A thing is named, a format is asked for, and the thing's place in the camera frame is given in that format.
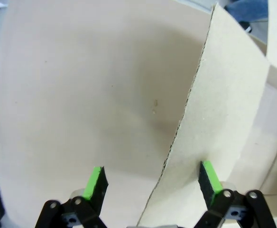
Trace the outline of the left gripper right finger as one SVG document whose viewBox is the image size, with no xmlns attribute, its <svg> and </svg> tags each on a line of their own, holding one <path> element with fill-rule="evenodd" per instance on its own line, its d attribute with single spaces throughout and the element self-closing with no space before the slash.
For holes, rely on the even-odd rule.
<svg viewBox="0 0 277 228">
<path fill-rule="evenodd" d="M 221 228 L 234 220 L 240 228 L 275 228 L 273 216 L 263 193 L 249 190 L 245 195 L 221 185 L 210 161 L 201 161 L 198 182 L 207 210 L 196 228 Z"/>
</svg>

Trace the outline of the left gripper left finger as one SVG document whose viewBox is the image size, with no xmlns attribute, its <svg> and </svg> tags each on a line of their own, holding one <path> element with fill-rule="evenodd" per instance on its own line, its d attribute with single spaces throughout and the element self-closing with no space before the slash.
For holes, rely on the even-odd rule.
<svg viewBox="0 0 277 228">
<path fill-rule="evenodd" d="M 95 167 L 83 193 L 65 203 L 57 200 L 45 202 L 36 228 L 105 228 L 100 218 L 108 187 L 104 167 Z"/>
</svg>

